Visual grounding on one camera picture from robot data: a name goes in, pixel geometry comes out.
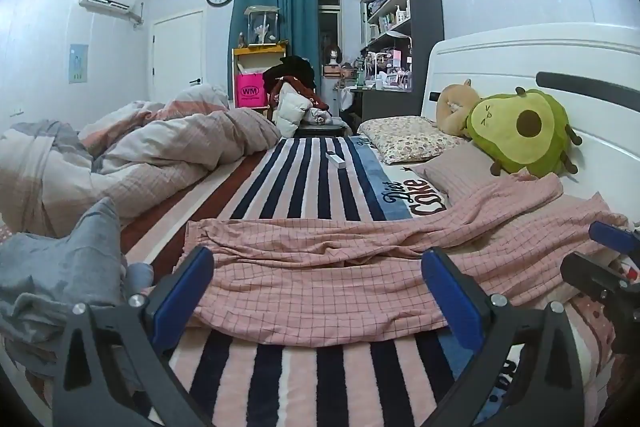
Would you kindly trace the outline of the striped fleece blanket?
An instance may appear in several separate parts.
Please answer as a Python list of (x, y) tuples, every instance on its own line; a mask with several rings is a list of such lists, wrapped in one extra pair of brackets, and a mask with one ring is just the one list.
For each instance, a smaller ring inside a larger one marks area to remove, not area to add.
[(614, 393), (614, 331), (560, 263), (574, 249), (613, 261), (588, 239), (596, 218), (611, 218), (600, 196), (517, 173), (405, 220), (192, 222), (186, 243), (209, 248), (215, 271), (195, 310), (208, 337), (191, 395), (218, 426), (422, 424), (471, 358), (422, 280), (420, 254), (437, 246), (488, 293), (564, 303), (594, 425)]

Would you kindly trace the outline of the pink checked pants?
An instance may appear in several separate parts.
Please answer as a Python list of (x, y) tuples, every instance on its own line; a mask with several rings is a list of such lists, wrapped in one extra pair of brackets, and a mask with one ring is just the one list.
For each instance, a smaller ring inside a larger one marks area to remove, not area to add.
[(195, 309), (202, 323), (252, 343), (326, 347), (405, 337), (444, 318), (420, 260), (438, 247), (484, 291), (532, 305), (570, 297), (560, 265), (601, 247), (594, 221), (626, 228), (600, 195), (565, 195), (553, 174), (519, 172), (420, 218), (192, 221), (186, 248), (208, 248), (213, 280)]

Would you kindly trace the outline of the white door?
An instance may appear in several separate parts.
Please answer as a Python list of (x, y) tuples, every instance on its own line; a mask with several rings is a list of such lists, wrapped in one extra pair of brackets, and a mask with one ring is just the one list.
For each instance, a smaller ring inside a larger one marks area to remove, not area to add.
[(150, 95), (168, 102), (204, 80), (203, 12), (194, 11), (159, 20), (151, 34)]

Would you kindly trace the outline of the white bed headboard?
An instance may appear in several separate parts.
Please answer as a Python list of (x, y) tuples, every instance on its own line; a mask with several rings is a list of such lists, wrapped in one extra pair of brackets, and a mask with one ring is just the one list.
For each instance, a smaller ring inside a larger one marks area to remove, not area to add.
[(567, 194), (600, 193), (616, 212), (639, 220), (639, 31), (598, 23), (551, 23), (478, 32), (441, 41), (428, 59), (422, 113), (450, 84), (471, 80), (483, 98), (518, 87), (552, 95), (582, 145)]

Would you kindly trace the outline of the tan bear plush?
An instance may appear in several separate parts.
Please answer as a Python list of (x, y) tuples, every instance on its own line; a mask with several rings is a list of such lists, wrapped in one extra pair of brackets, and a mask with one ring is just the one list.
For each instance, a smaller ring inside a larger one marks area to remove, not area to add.
[(442, 90), (436, 102), (436, 126), (449, 135), (469, 136), (466, 120), (471, 110), (480, 103), (480, 96), (472, 88), (472, 81), (450, 84)]

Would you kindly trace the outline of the grey clothing pile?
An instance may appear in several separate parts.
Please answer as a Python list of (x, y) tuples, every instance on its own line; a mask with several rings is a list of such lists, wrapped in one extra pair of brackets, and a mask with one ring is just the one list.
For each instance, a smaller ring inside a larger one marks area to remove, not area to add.
[(116, 307), (150, 287), (154, 270), (128, 263), (111, 199), (96, 202), (62, 237), (18, 233), (1, 245), (1, 336), (30, 373), (51, 378), (73, 307)]

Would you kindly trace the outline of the teal curtain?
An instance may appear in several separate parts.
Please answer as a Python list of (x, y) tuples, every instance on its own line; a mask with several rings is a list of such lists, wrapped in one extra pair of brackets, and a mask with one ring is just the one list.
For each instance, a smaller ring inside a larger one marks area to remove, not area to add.
[(229, 28), (229, 51), (238, 44), (240, 32), (247, 30), (244, 12), (250, 5), (269, 5), (279, 9), (279, 36), (288, 40), (288, 52), (306, 58), (314, 73), (319, 76), (319, 0), (234, 0)]

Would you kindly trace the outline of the chair with clothes pile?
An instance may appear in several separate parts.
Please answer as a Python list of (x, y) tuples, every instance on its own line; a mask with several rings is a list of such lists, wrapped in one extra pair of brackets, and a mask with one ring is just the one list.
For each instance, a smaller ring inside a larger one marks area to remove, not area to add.
[(306, 58), (291, 55), (262, 73), (269, 119), (285, 139), (296, 136), (352, 135), (316, 92), (314, 69)]

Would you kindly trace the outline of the green avocado plush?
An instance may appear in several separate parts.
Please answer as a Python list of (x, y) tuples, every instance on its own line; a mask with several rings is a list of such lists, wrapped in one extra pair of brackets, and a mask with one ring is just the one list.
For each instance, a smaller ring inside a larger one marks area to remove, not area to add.
[(465, 128), (475, 146), (492, 159), (493, 176), (522, 169), (537, 178), (578, 173), (568, 152), (582, 144), (582, 138), (565, 108), (540, 90), (518, 87), (513, 94), (483, 98), (466, 117)]

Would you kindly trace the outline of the cluttered desk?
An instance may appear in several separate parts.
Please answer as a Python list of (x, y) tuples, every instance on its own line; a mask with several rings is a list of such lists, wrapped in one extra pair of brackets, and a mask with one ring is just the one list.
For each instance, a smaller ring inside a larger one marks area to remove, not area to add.
[(331, 114), (355, 126), (416, 113), (412, 66), (399, 51), (367, 52), (354, 64), (324, 66), (319, 94)]

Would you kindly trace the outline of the beige pink duvet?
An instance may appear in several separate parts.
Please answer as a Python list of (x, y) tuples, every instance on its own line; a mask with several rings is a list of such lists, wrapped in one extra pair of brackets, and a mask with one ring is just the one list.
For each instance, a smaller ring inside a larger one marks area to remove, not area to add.
[(84, 129), (19, 122), (1, 135), (1, 218), (12, 232), (63, 237), (108, 197), (124, 225), (218, 167), (281, 139), (207, 83), (167, 103), (132, 102)]

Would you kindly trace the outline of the mannequin head with wig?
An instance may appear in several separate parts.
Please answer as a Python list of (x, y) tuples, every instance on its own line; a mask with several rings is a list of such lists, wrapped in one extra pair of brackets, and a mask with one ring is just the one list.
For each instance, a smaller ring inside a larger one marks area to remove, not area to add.
[(340, 66), (343, 60), (342, 50), (337, 44), (329, 43), (322, 51), (322, 64), (324, 66)]

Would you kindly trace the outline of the small white box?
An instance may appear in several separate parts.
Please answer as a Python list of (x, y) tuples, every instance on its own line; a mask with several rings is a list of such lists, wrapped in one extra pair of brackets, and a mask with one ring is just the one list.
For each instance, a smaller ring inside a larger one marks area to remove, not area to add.
[(346, 161), (340, 155), (337, 155), (337, 154), (335, 154), (333, 152), (326, 152), (326, 159), (332, 165), (334, 165), (336, 169), (345, 169), (346, 168)]

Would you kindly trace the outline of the yellow top shelf unit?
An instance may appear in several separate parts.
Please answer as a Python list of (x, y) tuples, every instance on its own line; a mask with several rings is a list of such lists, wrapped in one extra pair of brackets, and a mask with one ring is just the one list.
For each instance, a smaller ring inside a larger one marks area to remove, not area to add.
[[(286, 44), (278, 43), (274, 46), (246, 46), (245, 48), (235, 48), (231, 52), (232, 89), (235, 104), (235, 79), (239, 74), (249, 74), (250, 72), (264, 72), (271, 67), (281, 64), (282, 58), (286, 57)], [(265, 107), (253, 109), (266, 110)]]

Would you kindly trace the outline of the glass display case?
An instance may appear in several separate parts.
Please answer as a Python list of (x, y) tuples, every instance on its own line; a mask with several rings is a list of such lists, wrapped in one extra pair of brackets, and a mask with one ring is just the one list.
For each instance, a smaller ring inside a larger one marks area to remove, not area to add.
[(279, 8), (250, 5), (245, 11), (246, 42), (249, 46), (274, 46), (279, 41)]

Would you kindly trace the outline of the pink knit pillow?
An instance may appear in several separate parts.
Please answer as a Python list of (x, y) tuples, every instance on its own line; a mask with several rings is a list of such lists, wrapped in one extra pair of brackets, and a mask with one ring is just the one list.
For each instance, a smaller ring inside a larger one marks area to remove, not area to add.
[(481, 187), (508, 176), (504, 171), (494, 176), (490, 172), (493, 163), (488, 155), (469, 142), (446, 150), (411, 170), (434, 185), (447, 196), (449, 204), (454, 205)]

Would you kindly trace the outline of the magenta shopping bag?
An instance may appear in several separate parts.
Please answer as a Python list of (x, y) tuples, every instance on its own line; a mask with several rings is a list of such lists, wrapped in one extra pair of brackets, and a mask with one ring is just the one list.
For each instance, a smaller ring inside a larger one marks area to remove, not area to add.
[(236, 76), (235, 105), (250, 108), (267, 105), (267, 93), (261, 72), (250, 72)]

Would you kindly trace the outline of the floral pillow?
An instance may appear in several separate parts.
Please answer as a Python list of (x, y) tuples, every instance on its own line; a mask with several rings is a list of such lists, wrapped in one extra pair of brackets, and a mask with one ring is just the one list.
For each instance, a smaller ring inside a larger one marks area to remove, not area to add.
[(358, 133), (371, 142), (386, 165), (428, 161), (465, 143), (421, 116), (370, 119), (360, 124)]

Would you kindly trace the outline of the blue wall poster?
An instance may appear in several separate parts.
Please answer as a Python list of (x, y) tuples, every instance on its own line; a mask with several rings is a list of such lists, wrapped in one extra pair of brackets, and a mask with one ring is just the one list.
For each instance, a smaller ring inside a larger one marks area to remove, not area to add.
[(67, 78), (69, 84), (88, 81), (88, 44), (72, 43), (68, 56)]

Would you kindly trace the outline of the dark bookshelf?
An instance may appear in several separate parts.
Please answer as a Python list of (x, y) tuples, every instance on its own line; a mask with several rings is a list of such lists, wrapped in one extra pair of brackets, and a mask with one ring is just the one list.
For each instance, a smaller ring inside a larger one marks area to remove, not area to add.
[(414, 110), (421, 114), (428, 62), (436, 43), (444, 40), (442, 0), (361, 0), (360, 55), (399, 51), (412, 66)]

